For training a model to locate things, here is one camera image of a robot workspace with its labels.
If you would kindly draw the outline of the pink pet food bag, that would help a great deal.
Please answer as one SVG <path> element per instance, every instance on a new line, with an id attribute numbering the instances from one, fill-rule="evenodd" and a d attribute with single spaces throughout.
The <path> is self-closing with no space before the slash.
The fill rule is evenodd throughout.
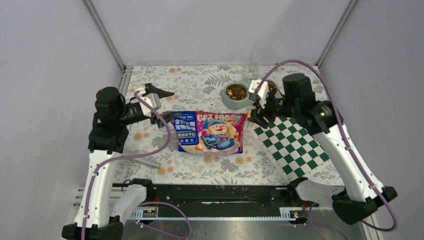
<path id="1" fill-rule="evenodd" d="M 233 155 L 244 151 L 246 113 L 178 111 L 171 120 L 178 150 L 200 155 Z"/>

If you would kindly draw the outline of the orange plastic scoop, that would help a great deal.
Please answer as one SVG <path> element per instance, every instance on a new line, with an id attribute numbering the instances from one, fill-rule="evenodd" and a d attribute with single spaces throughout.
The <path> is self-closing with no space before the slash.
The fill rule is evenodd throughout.
<path id="1" fill-rule="evenodd" d="M 257 114 L 257 113 L 255 113 L 255 112 L 253 112 L 253 111 L 250 111 L 248 114 L 247 114 L 247 120 L 249 121 L 249 122 L 258 122 L 259 120 L 263 120 L 263 121 L 265 121 L 265 122 L 268 122 L 268 119 L 265 117 L 265 116 L 263 116 L 263 115 L 260 115 L 260 114 Z"/>

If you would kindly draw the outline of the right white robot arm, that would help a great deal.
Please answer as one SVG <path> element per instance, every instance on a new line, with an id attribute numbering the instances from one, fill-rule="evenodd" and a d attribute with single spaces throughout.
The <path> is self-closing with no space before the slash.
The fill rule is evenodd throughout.
<path id="1" fill-rule="evenodd" d="M 323 148 L 343 181 L 342 186 L 330 186 L 299 177 L 288 184 L 287 201 L 293 206 L 308 201 L 331 208 L 344 223 L 353 225 L 396 198 L 396 190 L 384 186 L 355 150 L 332 103 L 316 99 L 311 80 L 303 73 L 294 73 L 285 76 L 282 83 L 284 95 L 278 98 L 266 80 L 250 82 L 251 120 L 268 128 L 277 118 L 293 118 Z"/>

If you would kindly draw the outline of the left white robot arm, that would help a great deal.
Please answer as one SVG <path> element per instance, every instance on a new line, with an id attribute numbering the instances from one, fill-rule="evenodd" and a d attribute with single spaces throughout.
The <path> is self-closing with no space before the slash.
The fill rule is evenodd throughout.
<path id="1" fill-rule="evenodd" d="M 128 126 L 149 120 L 159 128 L 167 128 L 174 115 L 159 113 L 159 109 L 161 99 L 171 96 L 172 92 L 151 83 L 137 89 L 129 101 L 113 86 L 96 93 L 96 111 L 88 136 L 87 180 L 73 222 L 62 228 L 64 239 L 120 240 L 126 221 L 136 208 L 154 202 L 155 192 L 150 180 L 132 180 L 114 205 L 110 205 L 110 194 L 118 162 L 125 159 Z"/>

